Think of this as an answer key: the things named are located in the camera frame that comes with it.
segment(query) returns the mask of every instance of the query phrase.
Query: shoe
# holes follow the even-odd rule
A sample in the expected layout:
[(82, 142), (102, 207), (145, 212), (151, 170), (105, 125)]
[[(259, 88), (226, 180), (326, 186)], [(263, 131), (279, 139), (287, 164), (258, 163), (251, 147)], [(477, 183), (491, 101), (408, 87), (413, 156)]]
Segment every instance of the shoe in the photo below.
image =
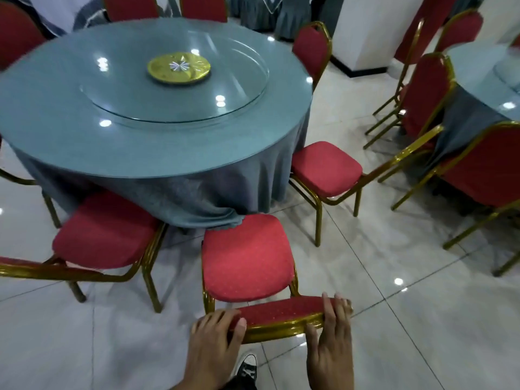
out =
[(242, 363), (238, 366), (235, 376), (247, 376), (256, 382), (256, 354), (248, 351), (242, 355), (239, 361), (242, 361)]

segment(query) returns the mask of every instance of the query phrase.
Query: round table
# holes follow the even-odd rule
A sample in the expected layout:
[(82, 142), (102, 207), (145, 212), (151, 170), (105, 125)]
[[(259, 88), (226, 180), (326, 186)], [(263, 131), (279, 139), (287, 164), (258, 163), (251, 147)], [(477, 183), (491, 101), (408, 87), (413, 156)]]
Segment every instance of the round table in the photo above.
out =
[[(148, 74), (151, 59), (178, 51), (206, 58), (209, 75), (194, 84), (170, 85)], [(214, 226), (240, 219), (233, 215), (235, 197), (208, 187), (205, 182), (214, 175), (205, 171), (220, 173), (224, 186), (222, 169), (237, 165), (227, 173), (237, 189), (274, 181), (269, 191), (250, 189), (238, 203), (242, 213), (268, 210), (248, 203), (249, 195), (283, 196), (290, 157), (305, 140), (311, 99), (312, 80), (304, 66), (271, 37), (233, 23), (143, 19), (54, 39), (12, 65), (0, 76), (0, 134), (59, 203), (65, 192), (55, 180), (63, 175), (53, 178), (51, 170), (75, 180), (88, 175), (172, 224)], [(251, 165), (260, 173), (263, 163), (267, 177), (251, 175)], [(165, 182), (178, 176), (186, 178)], [(45, 186), (45, 179), (55, 179), (48, 183), (53, 186)], [(194, 180), (204, 185), (202, 193)], [(182, 185), (177, 193), (195, 194), (205, 204), (213, 200), (217, 220), (211, 211), (200, 216), (200, 208), (165, 218), (164, 208), (146, 202), (157, 201), (157, 183), (162, 190), (165, 183)], [(132, 188), (139, 193), (128, 191)], [(160, 197), (163, 205), (164, 195), (185, 210), (171, 191)]]
[(472, 42), (447, 51), (458, 87), (448, 100), (430, 165), (460, 150), (487, 127), (520, 121), (520, 51)]

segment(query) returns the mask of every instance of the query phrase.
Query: tile floor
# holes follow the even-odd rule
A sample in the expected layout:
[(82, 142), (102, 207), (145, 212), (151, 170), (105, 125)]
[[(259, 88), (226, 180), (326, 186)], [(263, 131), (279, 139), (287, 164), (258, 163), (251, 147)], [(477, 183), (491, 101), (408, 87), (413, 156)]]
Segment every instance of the tile floor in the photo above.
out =
[[(329, 65), (315, 91), (307, 143), (327, 140), (372, 170), (399, 147), (387, 139), (362, 150), (371, 112), (395, 85), (386, 74), (349, 79)], [(0, 163), (27, 175), (7, 145)], [(320, 248), (312, 241), (313, 210), (289, 189), (272, 212), (289, 237), (301, 292), (339, 291), (353, 301), (358, 389), (518, 388), (520, 266), (501, 279), (489, 273), (520, 249), (518, 234), (504, 218), (444, 251), (441, 243), (472, 219), (426, 189), (392, 212), (411, 183), (398, 174), (368, 185), (358, 218), (353, 197), (327, 206)], [(39, 188), (0, 180), (0, 191), (1, 254), (45, 260), (56, 231)], [(188, 328), (203, 314), (202, 235), (170, 229), (152, 273), (162, 314), (153, 313), (140, 277), (82, 284), (84, 304), (63, 282), (0, 278), (0, 388), (173, 386), (183, 374)], [(258, 354), (259, 390), (308, 388), (304, 337), (243, 348)]]

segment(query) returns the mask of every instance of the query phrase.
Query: person's right hand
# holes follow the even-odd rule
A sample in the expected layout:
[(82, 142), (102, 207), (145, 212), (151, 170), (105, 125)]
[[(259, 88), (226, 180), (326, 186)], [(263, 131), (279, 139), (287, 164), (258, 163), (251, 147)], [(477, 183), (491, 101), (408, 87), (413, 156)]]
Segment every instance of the person's right hand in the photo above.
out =
[(354, 364), (350, 335), (350, 301), (335, 295), (334, 305), (323, 293), (325, 324), (318, 341), (316, 329), (307, 325), (307, 376), (312, 390), (354, 390)]

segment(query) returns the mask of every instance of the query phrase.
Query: white pillar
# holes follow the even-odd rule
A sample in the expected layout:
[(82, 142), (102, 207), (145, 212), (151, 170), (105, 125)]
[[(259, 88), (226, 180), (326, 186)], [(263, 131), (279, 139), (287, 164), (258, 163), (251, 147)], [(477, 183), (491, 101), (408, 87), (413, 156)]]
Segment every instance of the white pillar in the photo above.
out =
[(511, 42), (520, 34), (520, 0), (484, 0), (478, 11), (484, 25), (477, 40)]
[(344, 0), (335, 58), (351, 71), (387, 67), (423, 0)]

